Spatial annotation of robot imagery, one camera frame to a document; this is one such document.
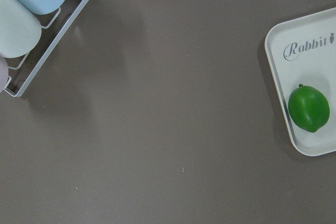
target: gray table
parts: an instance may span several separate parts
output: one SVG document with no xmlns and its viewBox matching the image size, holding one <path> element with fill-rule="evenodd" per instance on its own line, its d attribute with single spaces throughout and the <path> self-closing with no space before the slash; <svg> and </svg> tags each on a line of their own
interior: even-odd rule
<svg viewBox="0 0 336 224">
<path fill-rule="evenodd" d="M 336 155 L 292 147 L 264 52 L 336 0 L 91 0 L 0 94 L 0 223 L 335 223 Z"/>
</svg>

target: dish rack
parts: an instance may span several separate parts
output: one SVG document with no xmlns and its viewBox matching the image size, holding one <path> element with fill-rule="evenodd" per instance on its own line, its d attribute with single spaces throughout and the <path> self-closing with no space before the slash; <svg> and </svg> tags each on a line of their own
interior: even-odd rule
<svg viewBox="0 0 336 224">
<path fill-rule="evenodd" d="M 13 97 L 23 95 L 43 63 L 88 2 L 89 0 L 65 0 L 54 12 L 35 15 L 42 27 L 38 44 L 24 56 L 6 58 L 9 76 L 4 90 L 8 94 Z"/>
</svg>

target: gray countertop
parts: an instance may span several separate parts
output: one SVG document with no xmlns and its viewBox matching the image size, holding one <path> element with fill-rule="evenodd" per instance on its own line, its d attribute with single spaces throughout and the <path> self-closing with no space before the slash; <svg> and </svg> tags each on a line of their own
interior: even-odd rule
<svg viewBox="0 0 336 224">
<path fill-rule="evenodd" d="M 0 223 L 334 223 L 335 153 L 290 143 L 264 51 L 336 0 L 90 0 L 0 94 Z"/>
</svg>

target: tray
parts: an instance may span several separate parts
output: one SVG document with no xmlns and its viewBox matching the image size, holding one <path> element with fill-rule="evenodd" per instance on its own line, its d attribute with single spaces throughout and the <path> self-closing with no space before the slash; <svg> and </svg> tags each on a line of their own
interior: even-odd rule
<svg viewBox="0 0 336 224">
<path fill-rule="evenodd" d="M 65 32 L 89 0 L 65 0 L 54 12 L 35 15 L 42 26 L 42 35 L 36 47 L 24 56 L 6 59 L 9 78 L 5 91 L 21 97 Z"/>
<path fill-rule="evenodd" d="M 336 8 L 274 26 L 265 51 L 293 146 L 307 156 L 336 151 Z M 300 83 L 329 102 L 329 120 L 315 133 L 297 127 L 288 113 L 289 96 Z"/>
</svg>

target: printed logo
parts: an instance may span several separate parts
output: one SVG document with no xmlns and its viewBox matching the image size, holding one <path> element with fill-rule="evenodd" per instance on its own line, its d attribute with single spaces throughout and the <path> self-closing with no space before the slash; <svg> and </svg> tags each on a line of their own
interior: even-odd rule
<svg viewBox="0 0 336 224">
<path fill-rule="evenodd" d="M 329 37 L 329 43 L 332 44 L 334 42 L 334 34 L 331 33 Z M 305 52 L 308 50 L 313 50 L 318 47 L 323 47 L 329 44 L 327 38 L 320 37 L 319 39 L 307 40 L 303 44 L 298 44 L 297 42 L 293 42 L 289 44 L 284 49 L 284 59 L 288 61 L 296 60 L 301 52 Z"/>
</svg>

